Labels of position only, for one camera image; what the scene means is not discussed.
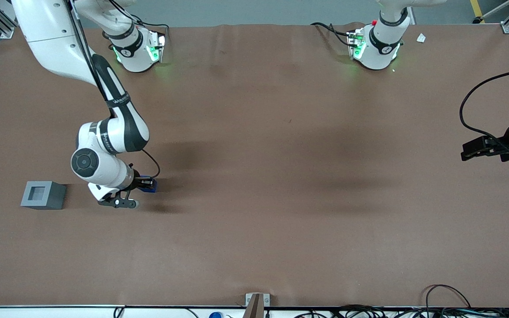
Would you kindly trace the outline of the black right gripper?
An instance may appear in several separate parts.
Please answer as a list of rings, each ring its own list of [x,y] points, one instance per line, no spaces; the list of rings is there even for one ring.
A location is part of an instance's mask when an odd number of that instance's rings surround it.
[[[139,189],[143,191],[144,193],[156,193],[156,188],[146,188],[145,187],[145,181],[151,181],[154,180],[154,177],[152,176],[141,176],[140,173],[132,169],[133,172],[133,180],[131,181],[129,185],[129,191],[132,191],[134,189]]]

